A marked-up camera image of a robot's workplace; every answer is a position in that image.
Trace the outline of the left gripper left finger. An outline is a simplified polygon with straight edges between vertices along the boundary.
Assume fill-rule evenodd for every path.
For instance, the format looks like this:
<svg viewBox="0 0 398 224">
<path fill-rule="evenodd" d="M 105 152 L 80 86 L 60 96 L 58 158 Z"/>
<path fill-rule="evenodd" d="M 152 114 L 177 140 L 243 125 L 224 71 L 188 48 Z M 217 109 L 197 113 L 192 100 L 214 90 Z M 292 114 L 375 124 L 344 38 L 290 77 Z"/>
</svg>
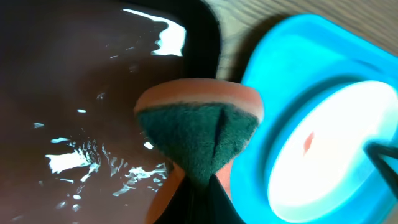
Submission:
<svg viewBox="0 0 398 224">
<path fill-rule="evenodd" d="M 189 177 L 184 177 L 155 224 L 197 224 L 198 192 Z"/>
</svg>

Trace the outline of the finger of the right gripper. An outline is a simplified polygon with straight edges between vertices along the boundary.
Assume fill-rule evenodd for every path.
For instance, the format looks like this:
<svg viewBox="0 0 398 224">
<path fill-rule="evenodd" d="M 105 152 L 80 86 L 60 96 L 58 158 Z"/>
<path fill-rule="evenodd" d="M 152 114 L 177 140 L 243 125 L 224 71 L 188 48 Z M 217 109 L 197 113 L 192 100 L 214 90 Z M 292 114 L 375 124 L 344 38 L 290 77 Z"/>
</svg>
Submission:
<svg viewBox="0 0 398 224">
<path fill-rule="evenodd" d="M 365 152 L 397 198 L 397 147 L 371 142 Z"/>
</svg>

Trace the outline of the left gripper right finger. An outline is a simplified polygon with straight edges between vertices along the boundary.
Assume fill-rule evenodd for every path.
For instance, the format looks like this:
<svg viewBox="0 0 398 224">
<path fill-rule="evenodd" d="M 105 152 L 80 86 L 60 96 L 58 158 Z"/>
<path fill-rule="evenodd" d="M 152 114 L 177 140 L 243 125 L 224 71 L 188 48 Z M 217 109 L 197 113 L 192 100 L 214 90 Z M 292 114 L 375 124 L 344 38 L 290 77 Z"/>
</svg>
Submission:
<svg viewBox="0 0 398 224">
<path fill-rule="evenodd" d="M 244 224 L 216 175 L 210 177 L 203 198 L 203 213 L 199 215 L 200 223 Z"/>
</svg>

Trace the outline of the light blue plate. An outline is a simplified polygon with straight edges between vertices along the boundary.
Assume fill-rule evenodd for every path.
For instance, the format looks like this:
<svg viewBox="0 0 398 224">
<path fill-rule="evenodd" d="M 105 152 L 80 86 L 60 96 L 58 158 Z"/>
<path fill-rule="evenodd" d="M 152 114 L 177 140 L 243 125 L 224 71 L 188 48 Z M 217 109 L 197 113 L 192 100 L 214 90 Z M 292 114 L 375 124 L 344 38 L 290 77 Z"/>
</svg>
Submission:
<svg viewBox="0 0 398 224">
<path fill-rule="evenodd" d="M 268 198 L 287 222 L 323 217 L 350 199 L 375 168 L 368 141 L 389 142 L 397 129 L 397 92 L 365 81 L 320 102 L 295 127 L 273 165 Z"/>
</svg>

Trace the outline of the green and red sponge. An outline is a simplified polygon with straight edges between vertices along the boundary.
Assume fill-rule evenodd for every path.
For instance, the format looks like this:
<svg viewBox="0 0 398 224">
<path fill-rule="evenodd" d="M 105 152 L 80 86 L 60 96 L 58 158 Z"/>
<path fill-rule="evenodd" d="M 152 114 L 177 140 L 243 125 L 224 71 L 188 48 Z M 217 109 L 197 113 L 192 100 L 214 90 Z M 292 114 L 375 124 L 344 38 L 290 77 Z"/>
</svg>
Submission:
<svg viewBox="0 0 398 224">
<path fill-rule="evenodd" d="M 232 203 L 233 161 L 264 117 L 257 90 L 224 80 L 178 79 L 146 90 L 138 98 L 134 114 L 145 135 L 173 164 L 150 205 L 146 223 L 160 217 L 184 177 L 190 178 L 198 192 L 198 223 L 213 174 Z"/>
</svg>

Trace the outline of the dark red black-rimmed tray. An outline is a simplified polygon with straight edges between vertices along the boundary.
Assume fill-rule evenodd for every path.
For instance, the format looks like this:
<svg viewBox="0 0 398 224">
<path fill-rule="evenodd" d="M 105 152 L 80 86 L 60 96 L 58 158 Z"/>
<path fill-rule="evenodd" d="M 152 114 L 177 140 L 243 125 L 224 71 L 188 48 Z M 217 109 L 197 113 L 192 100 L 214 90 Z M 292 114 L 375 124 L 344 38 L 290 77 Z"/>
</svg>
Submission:
<svg viewBox="0 0 398 224">
<path fill-rule="evenodd" d="M 219 54 L 203 1 L 2 1 L 1 222 L 143 223 L 172 164 L 134 105 Z"/>
</svg>

